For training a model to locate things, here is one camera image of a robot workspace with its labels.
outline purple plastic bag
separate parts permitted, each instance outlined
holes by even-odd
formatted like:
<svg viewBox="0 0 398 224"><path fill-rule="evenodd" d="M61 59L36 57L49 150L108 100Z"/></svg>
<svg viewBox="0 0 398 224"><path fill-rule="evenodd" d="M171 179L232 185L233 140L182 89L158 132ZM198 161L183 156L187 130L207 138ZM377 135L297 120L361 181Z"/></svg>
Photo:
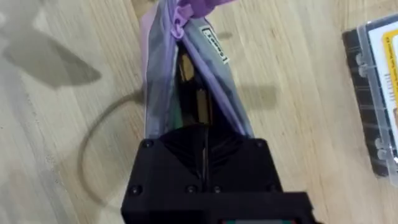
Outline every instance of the purple plastic bag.
<svg viewBox="0 0 398 224"><path fill-rule="evenodd" d="M177 42L185 45L196 68L233 129L254 136L234 85L228 58L213 28L204 19L216 6L232 0L162 0L141 20L142 74L145 95L145 137L172 130Z"/></svg>

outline wooden table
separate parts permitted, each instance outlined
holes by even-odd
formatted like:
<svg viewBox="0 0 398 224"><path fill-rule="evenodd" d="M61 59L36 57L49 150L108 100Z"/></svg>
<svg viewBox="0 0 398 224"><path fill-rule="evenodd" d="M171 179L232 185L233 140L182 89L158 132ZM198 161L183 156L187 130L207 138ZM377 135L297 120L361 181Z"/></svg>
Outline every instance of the wooden table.
<svg viewBox="0 0 398 224"><path fill-rule="evenodd" d="M0 223L122 223L143 133L145 0L0 0ZM325 223L397 223L372 173L341 33L394 0L246 0L210 17L256 136ZM129 103L93 123L122 96Z"/></svg>

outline plastic organizer case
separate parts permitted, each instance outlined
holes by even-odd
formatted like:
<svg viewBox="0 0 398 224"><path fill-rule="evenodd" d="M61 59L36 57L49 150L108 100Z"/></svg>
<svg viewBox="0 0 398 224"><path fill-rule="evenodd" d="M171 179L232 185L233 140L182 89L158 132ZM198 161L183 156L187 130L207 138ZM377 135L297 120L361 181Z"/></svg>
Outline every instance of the plastic organizer case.
<svg viewBox="0 0 398 224"><path fill-rule="evenodd" d="M398 14L343 34L373 171L398 187Z"/></svg>

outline screw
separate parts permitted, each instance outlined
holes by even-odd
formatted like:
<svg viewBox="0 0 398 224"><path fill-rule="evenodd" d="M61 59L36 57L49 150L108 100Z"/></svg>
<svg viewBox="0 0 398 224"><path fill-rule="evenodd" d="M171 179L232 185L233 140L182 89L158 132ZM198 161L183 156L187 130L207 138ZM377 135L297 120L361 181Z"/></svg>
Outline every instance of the screw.
<svg viewBox="0 0 398 224"><path fill-rule="evenodd" d="M138 196L138 195L140 195L140 194L142 193L142 187L141 187L140 185L133 185L133 186L130 188L130 191L131 191L131 193L132 193L134 196Z"/></svg>
<svg viewBox="0 0 398 224"><path fill-rule="evenodd" d="M263 140L258 140L257 141L257 147L263 147L264 146L264 141Z"/></svg>
<svg viewBox="0 0 398 224"><path fill-rule="evenodd" d="M198 191L198 187L195 185L189 185L186 190L188 193L193 194Z"/></svg>
<svg viewBox="0 0 398 224"><path fill-rule="evenodd" d="M154 145L154 142L152 140L144 140L144 143L142 143L142 146L144 148L150 148Z"/></svg>
<svg viewBox="0 0 398 224"><path fill-rule="evenodd" d="M216 194L221 193L221 187L219 187L219 186L214 187L214 193L216 193Z"/></svg>
<svg viewBox="0 0 398 224"><path fill-rule="evenodd" d="M266 186L266 190L267 190L268 192L276 192L276 191L277 191L277 187L276 187L275 184L269 183L269 184L267 184L267 186Z"/></svg>

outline label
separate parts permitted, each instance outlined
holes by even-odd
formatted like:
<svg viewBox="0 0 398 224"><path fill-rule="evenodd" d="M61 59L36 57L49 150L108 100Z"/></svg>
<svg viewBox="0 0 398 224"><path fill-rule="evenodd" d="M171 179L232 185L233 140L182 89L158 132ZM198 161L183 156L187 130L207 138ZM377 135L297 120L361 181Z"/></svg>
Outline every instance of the label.
<svg viewBox="0 0 398 224"><path fill-rule="evenodd" d="M370 30L368 33L384 102L386 103L388 120L391 124L394 141L398 142L398 73L395 71L397 64L396 51L392 41L394 36L390 36L395 30L398 30L398 22Z"/></svg>
<svg viewBox="0 0 398 224"><path fill-rule="evenodd" d="M396 105L398 105L398 71L397 71L397 56L394 50L393 39L398 35L398 30L387 32L383 35L384 51L386 53L386 60L388 63L390 78L392 83L392 90ZM398 112L395 107L393 110L396 126L398 127Z"/></svg>
<svg viewBox="0 0 398 224"><path fill-rule="evenodd" d="M224 62L224 64L229 62L229 58L226 56L224 53L223 49L221 48L221 44L213 31L213 29L210 26L203 26L200 28L202 34L207 38L209 43L214 47L214 49L217 51L218 55Z"/></svg>

